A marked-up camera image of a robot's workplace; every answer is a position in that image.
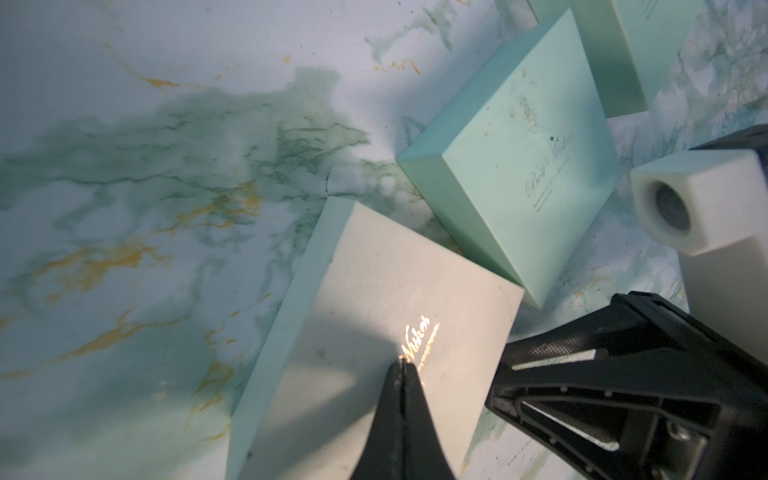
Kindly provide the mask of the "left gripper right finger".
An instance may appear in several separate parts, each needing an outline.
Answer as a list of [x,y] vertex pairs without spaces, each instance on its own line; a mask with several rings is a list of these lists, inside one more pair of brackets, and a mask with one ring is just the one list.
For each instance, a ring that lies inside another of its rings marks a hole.
[[403,364],[403,425],[403,478],[454,479],[412,363]]

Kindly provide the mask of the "beige drawer jewelry box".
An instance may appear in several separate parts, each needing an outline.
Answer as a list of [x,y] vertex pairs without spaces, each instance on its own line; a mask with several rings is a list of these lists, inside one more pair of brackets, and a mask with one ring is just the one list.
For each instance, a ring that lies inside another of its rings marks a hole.
[[350,199],[322,209],[231,421],[230,479],[346,479],[386,373],[418,372],[451,474],[524,292]]

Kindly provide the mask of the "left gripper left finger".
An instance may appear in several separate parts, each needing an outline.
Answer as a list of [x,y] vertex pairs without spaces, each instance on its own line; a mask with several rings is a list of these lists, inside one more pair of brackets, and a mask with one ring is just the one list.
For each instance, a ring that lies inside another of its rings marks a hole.
[[351,479],[402,479],[405,360],[393,362],[385,377],[371,429]]

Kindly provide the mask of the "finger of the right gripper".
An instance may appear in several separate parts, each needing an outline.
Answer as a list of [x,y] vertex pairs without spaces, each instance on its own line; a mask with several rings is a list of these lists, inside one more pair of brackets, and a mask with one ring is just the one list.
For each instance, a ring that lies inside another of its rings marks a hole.
[[763,479],[767,369],[663,297],[508,344],[487,408],[589,479]]

